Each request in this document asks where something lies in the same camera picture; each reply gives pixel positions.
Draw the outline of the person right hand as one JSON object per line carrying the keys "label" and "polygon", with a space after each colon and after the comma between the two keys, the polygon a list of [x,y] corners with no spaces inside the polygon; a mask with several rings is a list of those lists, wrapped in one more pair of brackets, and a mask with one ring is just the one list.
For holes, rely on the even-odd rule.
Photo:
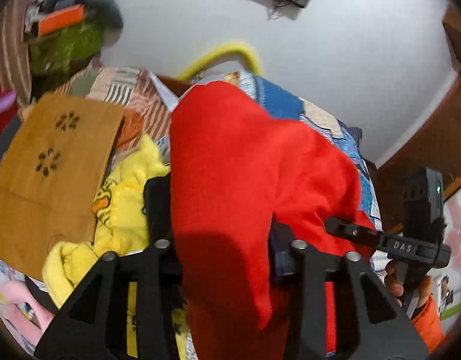
{"label": "person right hand", "polygon": [[[390,261],[386,266],[387,275],[385,277],[385,286],[389,290],[390,294],[395,298],[400,298],[403,296],[404,287],[402,284],[396,281],[396,263]],[[417,303],[417,308],[424,306],[431,293],[432,293],[432,283],[433,278],[427,275],[420,283],[419,286],[419,298]]]}

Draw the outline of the orange sleeve forearm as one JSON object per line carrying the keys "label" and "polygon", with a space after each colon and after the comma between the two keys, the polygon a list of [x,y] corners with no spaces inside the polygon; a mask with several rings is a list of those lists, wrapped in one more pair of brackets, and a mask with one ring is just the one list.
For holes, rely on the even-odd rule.
{"label": "orange sleeve forearm", "polygon": [[423,339],[429,353],[434,352],[444,340],[445,335],[432,295],[428,297],[426,304],[420,308],[417,316],[411,322]]}

